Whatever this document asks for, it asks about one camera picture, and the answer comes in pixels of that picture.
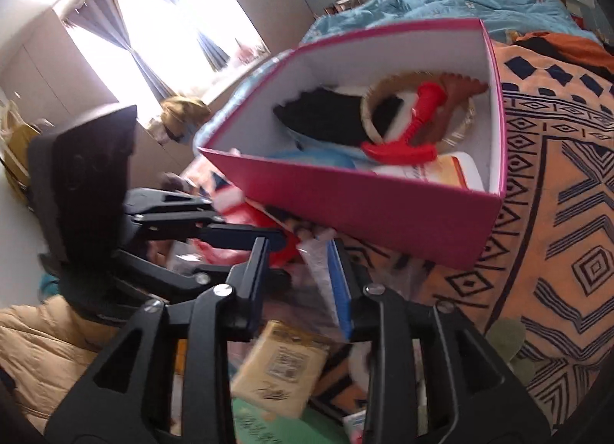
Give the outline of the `pink cardboard storage box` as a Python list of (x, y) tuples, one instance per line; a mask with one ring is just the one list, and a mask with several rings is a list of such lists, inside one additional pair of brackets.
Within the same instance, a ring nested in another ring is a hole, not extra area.
[[(401, 72), (464, 74), (484, 82), (459, 144), (475, 164), (471, 189), (404, 177), (357, 148), (352, 168), (299, 163), (306, 145), (274, 115), (279, 104), (319, 86), (368, 87)], [(392, 23), (292, 49), (247, 81), (196, 142), (251, 200), (383, 248), (451, 268), (474, 266), (506, 193), (506, 127), (490, 36), (476, 18)]]

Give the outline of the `blue quilt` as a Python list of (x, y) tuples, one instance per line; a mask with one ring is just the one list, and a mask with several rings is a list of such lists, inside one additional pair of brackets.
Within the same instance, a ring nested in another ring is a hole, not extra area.
[(370, 0), (352, 10), (318, 18), (302, 42), (391, 23), (464, 18), (482, 20), (491, 39), (502, 43), (513, 32), (524, 35), (535, 31), (597, 40), (594, 33), (573, 21), (561, 0)]

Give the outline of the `black cloth garment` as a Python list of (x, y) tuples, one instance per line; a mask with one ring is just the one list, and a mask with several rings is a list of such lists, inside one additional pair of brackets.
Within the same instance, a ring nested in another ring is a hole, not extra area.
[(288, 129), (311, 139), (347, 147), (373, 140), (361, 120), (361, 96), (340, 94), (324, 87), (302, 92), (277, 104), (275, 117)]

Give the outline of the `beige padded jacket sleeve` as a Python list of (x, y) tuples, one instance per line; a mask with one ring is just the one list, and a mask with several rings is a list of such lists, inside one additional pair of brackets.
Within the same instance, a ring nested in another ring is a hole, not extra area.
[(1, 367), (15, 381), (17, 406), (37, 431), (117, 328), (82, 318), (61, 295), (0, 312)]

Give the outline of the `blue window curtain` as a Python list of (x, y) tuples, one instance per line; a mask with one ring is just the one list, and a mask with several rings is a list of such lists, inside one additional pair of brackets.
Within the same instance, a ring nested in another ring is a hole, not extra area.
[(104, 52), (117, 47), (158, 102), (202, 95), (230, 61), (179, 0), (75, 0), (63, 23), (104, 41)]

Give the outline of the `orange patterned blanket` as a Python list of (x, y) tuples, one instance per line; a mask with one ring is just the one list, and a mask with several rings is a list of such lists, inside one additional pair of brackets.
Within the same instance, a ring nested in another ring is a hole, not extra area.
[(373, 274), (448, 300), (481, 330), (526, 330), (528, 390), (554, 426), (588, 394), (613, 346), (613, 86), (591, 71), (497, 44), (506, 194), (474, 268), (456, 271), (346, 238)]

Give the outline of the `white red cream tube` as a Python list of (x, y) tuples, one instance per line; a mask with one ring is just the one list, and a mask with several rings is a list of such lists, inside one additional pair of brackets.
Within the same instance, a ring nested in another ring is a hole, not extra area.
[(464, 152), (443, 154), (436, 160), (418, 165), (379, 165), (378, 175), (424, 181), (446, 186), (484, 191), (484, 184), (475, 161)]

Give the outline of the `green plush keychain toy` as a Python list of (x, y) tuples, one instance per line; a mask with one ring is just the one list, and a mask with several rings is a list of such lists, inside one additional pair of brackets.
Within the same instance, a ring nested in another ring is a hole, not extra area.
[(536, 373), (535, 363), (520, 359), (519, 353), (526, 340), (526, 328), (513, 318), (499, 318), (486, 332), (485, 338), (525, 387)]

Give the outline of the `red plastic bag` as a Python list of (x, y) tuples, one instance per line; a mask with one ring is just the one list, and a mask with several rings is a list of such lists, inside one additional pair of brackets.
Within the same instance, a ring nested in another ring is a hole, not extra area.
[(246, 200), (244, 193), (226, 179), (217, 168), (204, 156), (199, 156), (181, 174), (181, 178), (190, 181), (201, 193), (209, 196), (213, 208), (225, 221), (235, 225), (251, 225), (259, 229), (281, 230), (286, 238), (285, 246), (273, 252), (269, 263), (273, 267), (283, 267), (291, 262), (301, 260), (297, 245), (299, 239), (271, 216)]

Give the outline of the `yellow wet wipes pack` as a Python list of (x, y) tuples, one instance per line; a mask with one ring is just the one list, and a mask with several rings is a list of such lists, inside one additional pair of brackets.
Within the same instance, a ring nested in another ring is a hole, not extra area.
[(299, 419), (328, 359), (324, 337), (271, 320), (233, 376), (235, 398), (291, 419)]

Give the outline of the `orange folded cloth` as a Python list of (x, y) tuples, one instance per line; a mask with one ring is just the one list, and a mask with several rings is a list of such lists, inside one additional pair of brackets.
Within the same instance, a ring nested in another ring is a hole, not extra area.
[(526, 43), (536, 40), (551, 44), (559, 53), (575, 63), (604, 67), (613, 72), (613, 51), (605, 48), (601, 43), (595, 42), (593, 39), (550, 31), (533, 31), (526, 35), (512, 36), (514, 43)]

